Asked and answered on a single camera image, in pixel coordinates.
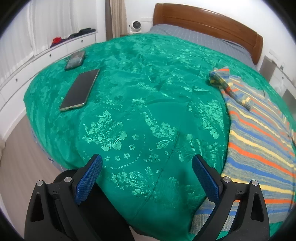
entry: blue gripper pad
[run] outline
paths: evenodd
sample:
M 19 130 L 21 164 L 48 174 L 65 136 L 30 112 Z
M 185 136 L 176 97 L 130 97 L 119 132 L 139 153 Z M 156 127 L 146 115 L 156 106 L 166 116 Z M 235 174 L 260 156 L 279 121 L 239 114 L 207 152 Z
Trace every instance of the blue gripper pad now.
M 102 170 L 102 166 L 102 157 L 98 155 L 76 186 L 75 201 L 77 205 L 79 205 L 82 201 L 85 201 L 88 197 L 96 179 Z
M 209 174 L 208 170 L 204 167 L 202 162 L 199 160 L 199 158 L 196 156 L 193 157 L 192 159 L 192 169 L 197 176 L 200 184 L 202 185 L 202 188 L 207 195 L 208 199 L 211 202 L 214 202 L 217 204 L 220 200 L 219 198 L 219 187 Z

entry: green blanket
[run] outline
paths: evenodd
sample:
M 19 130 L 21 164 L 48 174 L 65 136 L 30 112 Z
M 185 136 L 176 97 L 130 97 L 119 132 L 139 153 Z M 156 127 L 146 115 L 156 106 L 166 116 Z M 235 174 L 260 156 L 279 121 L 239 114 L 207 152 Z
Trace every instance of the green blanket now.
M 295 122 L 281 97 L 250 67 L 179 38 L 136 34 L 85 49 L 82 66 L 64 71 L 66 59 L 42 70 L 24 102 L 40 143 L 66 168 L 98 153 L 97 179 L 106 196 L 134 227 L 160 240 L 191 240 L 190 225 L 205 193 L 192 171 L 201 154 L 218 172 L 226 159 L 229 116 L 213 67 L 257 89 Z M 86 106 L 60 112 L 79 73 L 100 68 Z

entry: floor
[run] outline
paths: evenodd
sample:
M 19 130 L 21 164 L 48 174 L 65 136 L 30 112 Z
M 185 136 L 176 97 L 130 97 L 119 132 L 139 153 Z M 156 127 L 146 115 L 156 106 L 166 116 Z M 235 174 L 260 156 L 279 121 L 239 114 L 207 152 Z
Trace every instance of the floor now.
M 38 180 L 51 183 L 60 171 L 33 141 L 29 120 L 25 116 L 6 141 L 0 162 L 0 193 L 8 215 L 21 236 L 24 235 L 28 204 Z M 137 234 L 135 241 L 157 241 Z

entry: brown headboard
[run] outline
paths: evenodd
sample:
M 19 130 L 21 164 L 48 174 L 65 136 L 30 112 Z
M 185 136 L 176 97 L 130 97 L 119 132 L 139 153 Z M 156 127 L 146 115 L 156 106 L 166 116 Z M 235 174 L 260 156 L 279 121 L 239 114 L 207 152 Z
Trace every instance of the brown headboard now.
M 203 8 L 157 3 L 154 8 L 153 25 L 170 24 L 187 28 L 216 38 L 230 40 L 245 47 L 257 64 L 262 52 L 263 37 L 242 23 Z

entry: striped sweater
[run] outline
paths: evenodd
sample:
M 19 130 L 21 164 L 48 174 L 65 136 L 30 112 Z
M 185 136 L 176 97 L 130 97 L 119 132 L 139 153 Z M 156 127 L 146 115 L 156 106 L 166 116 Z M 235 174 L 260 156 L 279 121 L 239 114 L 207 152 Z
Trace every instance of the striped sweater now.
M 214 69 L 210 82 L 220 89 L 231 119 L 228 154 L 221 176 L 234 182 L 259 182 L 270 223 L 283 221 L 295 199 L 296 161 L 292 148 L 295 132 L 265 91 L 248 86 L 229 68 Z M 239 201 L 222 231 L 228 231 Z M 215 204 L 208 199 L 196 211 L 191 233 L 198 233 Z

